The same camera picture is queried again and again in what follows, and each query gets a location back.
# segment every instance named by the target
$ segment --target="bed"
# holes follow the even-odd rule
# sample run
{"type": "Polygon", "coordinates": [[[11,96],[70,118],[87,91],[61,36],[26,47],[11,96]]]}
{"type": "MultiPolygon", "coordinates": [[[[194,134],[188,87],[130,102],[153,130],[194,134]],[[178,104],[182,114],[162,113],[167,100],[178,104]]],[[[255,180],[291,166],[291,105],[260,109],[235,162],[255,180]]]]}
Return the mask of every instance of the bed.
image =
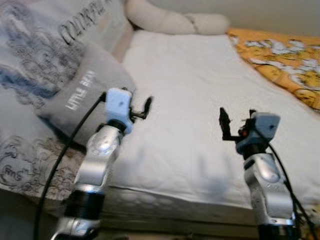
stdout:
{"type": "MultiPolygon", "coordinates": [[[[116,19],[104,33],[108,44],[101,43],[100,37],[92,41],[121,59],[126,47],[116,47],[116,43],[126,45],[131,28],[126,19],[111,17],[116,19]],[[112,40],[115,33],[117,40],[112,40]]],[[[137,121],[123,140],[105,201],[104,227],[257,236],[244,161],[234,143],[222,141],[220,107],[230,114],[234,132],[248,118],[249,109],[280,115],[272,143],[303,205],[312,209],[319,204],[319,113],[246,64],[227,35],[139,30],[123,66],[136,85],[135,109],[149,96],[154,96],[154,102],[147,120],[137,121]]],[[[6,73],[1,71],[0,76],[6,77],[6,73]]],[[[1,105],[0,167],[6,182],[0,179],[0,187],[37,202],[62,142],[34,114],[37,98],[3,84],[0,97],[2,102],[10,102],[1,105]]],[[[48,212],[61,212],[59,205],[70,193],[83,156],[83,151],[74,148],[67,153],[47,196],[48,212]]]]}

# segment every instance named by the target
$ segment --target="wall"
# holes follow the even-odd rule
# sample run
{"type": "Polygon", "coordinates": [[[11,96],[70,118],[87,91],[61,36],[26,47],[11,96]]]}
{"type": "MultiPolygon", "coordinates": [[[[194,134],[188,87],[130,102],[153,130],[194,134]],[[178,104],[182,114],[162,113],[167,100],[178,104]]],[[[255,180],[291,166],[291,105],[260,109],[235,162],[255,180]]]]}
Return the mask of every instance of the wall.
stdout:
{"type": "Polygon", "coordinates": [[[149,0],[179,12],[220,13],[233,27],[320,36],[320,0],[149,0]]]}

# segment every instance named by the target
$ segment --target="cartoon print pillowcase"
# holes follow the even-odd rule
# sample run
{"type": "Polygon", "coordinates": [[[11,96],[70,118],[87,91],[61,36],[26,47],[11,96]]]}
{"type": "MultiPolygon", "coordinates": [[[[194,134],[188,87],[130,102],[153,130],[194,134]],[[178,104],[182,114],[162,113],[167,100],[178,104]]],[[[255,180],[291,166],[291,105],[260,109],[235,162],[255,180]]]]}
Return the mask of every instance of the cartoon print pillowcase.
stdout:
{"type": "Polygon", "coordinates": [[[320,113],[320,37],[234,28],[228,35],[246,62],[320,113]]]}

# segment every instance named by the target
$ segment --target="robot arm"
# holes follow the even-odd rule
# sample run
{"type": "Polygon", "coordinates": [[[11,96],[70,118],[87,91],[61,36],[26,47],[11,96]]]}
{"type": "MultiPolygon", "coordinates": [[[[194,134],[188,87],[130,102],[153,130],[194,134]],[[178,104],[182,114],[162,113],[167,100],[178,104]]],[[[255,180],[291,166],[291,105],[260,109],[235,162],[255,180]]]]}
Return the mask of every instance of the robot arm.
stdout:
{"type": "Polygon", "coordinates": [[[106,124],[88,141],[87,153],[75,178],[66,209],[51,240],[93,240],[98,235],[100,215],[112,166],[124,135],[131,133],[135,118],[146,119],[152,98],[144,112],[134,113],[129,91],[112,88],[106,96],[106,124]]]}
{"type": "Polygon", "coordinates": [[[235,141],[236,151],[244,158],[244,179],[249,187],[251,205],[258,225],[260,240],[295,240],[293,201],[285,180],[272,154],[266,153],[268,142],[277,131],[280,117],[270,113],[250,111],[250,118],[231,136],[230,119],[220,109],[223,140],[235,141]]]}

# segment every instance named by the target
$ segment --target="pillow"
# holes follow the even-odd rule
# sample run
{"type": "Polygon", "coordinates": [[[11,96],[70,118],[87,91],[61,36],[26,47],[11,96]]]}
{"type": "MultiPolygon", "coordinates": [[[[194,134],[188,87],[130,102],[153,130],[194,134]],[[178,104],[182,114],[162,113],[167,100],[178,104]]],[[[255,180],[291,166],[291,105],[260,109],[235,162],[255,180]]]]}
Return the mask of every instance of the pillow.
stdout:
{"type": "Polygon", "coordinates": [[[156,7],[147,0],[128,0],[126,14],[135,25],[163,34],[222,35],[230,25],[220,14],[182,14],[156,7]]]}
{"type": "MultiPolygon", "coordinates": [[[[75,78],[38,109],[37,115],[70,136],[100,95],[110,88],[127,88],[133,92],[135,85],[117,60],[92,44],[87,48],[75,78]]],[[[101,123],[106,123],[103,102],[85,121],[74,141],[86,146],[101,123]]]]}

